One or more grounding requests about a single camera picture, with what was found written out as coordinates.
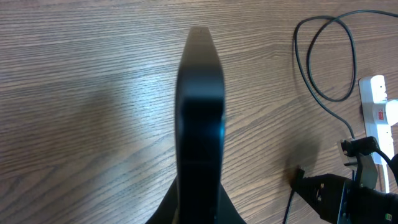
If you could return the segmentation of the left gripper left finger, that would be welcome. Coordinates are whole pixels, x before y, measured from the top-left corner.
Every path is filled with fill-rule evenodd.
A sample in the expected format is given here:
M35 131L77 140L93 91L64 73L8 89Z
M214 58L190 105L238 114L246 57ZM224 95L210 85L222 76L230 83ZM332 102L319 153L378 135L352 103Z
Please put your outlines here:
M175 178L157 210L146 221L146 224L175 224L178 222L177 211L178 190L177 178Z

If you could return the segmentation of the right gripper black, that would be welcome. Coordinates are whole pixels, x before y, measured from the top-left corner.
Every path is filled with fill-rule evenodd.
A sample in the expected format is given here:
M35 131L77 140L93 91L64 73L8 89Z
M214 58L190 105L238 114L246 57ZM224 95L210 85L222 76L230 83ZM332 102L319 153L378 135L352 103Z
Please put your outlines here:
M299 177L292 189L328 223L397 224L397 194L355 187L335 174Z

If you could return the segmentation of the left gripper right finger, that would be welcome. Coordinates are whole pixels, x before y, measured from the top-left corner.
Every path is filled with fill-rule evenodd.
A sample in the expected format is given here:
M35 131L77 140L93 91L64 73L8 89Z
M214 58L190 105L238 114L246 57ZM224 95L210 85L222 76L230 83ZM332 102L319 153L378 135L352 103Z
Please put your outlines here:
M222 185L220 185L220 200L218 203L218 224L246 224Z

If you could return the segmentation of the Samsung Galaxy smartphone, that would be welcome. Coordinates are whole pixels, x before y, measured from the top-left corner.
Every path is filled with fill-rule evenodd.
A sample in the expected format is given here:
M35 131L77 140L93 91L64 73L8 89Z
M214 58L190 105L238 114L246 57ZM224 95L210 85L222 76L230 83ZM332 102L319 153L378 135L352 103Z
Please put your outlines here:
M223 69L209 28L192 27L177 75L178 220L216 223L224 144Z

